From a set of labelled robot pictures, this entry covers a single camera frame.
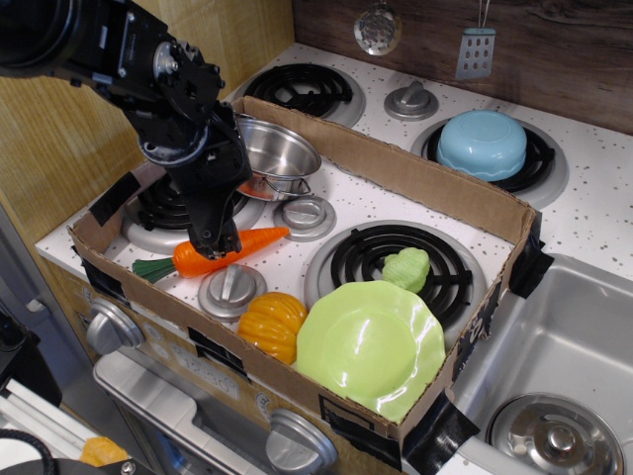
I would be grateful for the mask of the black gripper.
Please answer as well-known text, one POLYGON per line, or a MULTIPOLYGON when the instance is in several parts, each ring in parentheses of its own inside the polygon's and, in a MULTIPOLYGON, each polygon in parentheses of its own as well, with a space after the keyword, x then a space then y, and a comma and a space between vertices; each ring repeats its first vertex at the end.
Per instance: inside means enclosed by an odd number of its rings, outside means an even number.
POLYGON ((164 167, 186 206, 190 242, 210 260, 241 252, 232 195, 252 177, 232 106, 217 103, 186 148, 147 146, 147 158, 164 167))

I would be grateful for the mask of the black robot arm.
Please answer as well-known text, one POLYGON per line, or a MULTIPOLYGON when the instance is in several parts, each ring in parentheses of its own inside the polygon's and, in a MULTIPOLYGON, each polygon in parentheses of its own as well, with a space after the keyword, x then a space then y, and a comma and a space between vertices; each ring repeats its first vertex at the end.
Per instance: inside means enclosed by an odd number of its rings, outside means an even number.
POLYGON ((252 171, 217 66, 133 1, 4 1, 1 74, 85 85, 126 116, 209 259, 241 250, 232 195, 252 171))

